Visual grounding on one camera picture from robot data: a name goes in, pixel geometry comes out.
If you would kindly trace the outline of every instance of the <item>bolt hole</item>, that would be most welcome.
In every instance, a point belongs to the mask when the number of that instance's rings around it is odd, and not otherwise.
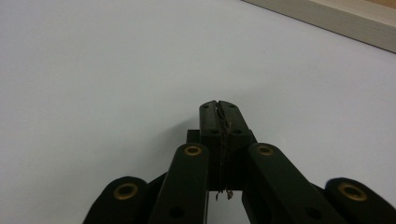
[[[118,200],[130,199],[136,195],[137,189],[134,183],[121,184],[114,190],[114,197]]]
[[[345,182],[341,183],[338,186],[338,189],[341,191],[342,194],[344,194],[346,197],[353,201],[364,202],[367,200],[367,194],[364,193],[363,190],[352,184],[348,184]]]
[[[322,218],[321,213],[316,208],[308,207],[308,208],[305,209],[305,212],[306,212],[307,215],[309,215],[313,219],[321,219]]]
[[[186,153],[189,156],[196,156],[201,154],[202,150],[200,147],[186,147],[184,149],[184,153]]]
[[[198,152],[198,148],[196,148],[196,147],[190,147],[190,148],[189,148],[189,152],[190,152],[191,154],[197,153],[197,152]]]
[[[173,207],[169,210],[169,216],[171,216],[172,218],[184,217],[184,210],[179,206]]]
[[[132,191],[134,191],[134,187],[125,186],[125,187],[119,189],[119,194],[120,195],[126,195],[126,194],[132,193]]]
[[[271,149],[270,147],[264,147],[264,146],[259,147],[259,152],[264,156],[271,156],[272,154],[274,154],[273,149]]]
[[[353,189],[352,187],[346,187],[345,191],[353,197],[361,197],[361,193],[358,190]]]
[[[233,134],[241,134],[241,130],[233,130]]]

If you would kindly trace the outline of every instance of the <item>wooden board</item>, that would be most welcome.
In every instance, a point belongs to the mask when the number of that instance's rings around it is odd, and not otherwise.
[[[396,0],[244,0],[396,53]]]

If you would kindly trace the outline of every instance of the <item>white surface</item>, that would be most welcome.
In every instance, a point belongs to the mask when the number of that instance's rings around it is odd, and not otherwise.
[[[112,180],[166,171],[213,99],[311,182],[396,205],[395,92],[395,54],[244,2],[2,1],[0,222],[81,223]],[[208,223],[248,223],[224,198]]]

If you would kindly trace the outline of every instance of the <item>wooden edge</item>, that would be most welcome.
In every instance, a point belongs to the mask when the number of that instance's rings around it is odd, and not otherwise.
[[[390,7],[362,0],[244,1],[396,53],[396,10]]]

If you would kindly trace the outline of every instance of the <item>black linkage arm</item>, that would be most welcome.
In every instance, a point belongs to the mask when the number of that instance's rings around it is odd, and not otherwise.
[[[362,183],[330,180],[321,189],[288,158],[257,143],[236,105],[200,106],[200,130],[187,131],[167,173],[146,183],[111,182],[84,224],[203,224],[209,191],[242,190],[250,223],[396,223],[396,210]]]

